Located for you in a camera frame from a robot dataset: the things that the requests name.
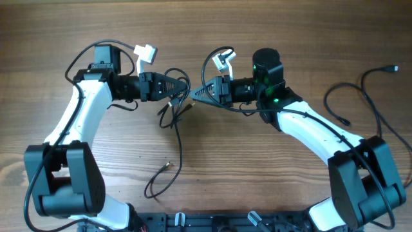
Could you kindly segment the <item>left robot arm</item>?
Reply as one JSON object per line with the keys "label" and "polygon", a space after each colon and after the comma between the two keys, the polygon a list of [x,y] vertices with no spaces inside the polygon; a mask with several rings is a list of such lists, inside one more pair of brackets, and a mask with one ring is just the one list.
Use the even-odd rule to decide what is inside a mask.
{"label": "left robot arm", "polygon": [[103,114],[115,100],[169,97],[182,103],[191,88],[189,77],[182,73],[173,79],[155,72],[119,75],[98,68],[79,70],[71,83],[73,95],[58,126],[41,145],[30,145],[24,153],[29,179],[23,207],[26,225],[38,231],[28,210],[33,202],[42,217],[71,220],[58,231],[76,224],[82,229],[145,231],[145,222],[130,203],[106,195],[91,146]]}

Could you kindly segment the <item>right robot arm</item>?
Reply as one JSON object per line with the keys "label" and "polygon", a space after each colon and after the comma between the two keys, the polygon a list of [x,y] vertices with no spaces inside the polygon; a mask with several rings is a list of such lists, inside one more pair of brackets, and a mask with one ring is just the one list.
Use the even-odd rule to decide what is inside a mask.
{"label": "right robot arm", "polygon": [[302,142],[328,167],[331,197],[310,207],[319,231],[360,229],[406,202],[406,190],[386,142],[364,139],[313,111],[283,79],[232,80],[217,76],[190,93],[193,100],[232,110],[234,103],[256,103],[256,112],[278,131]]}

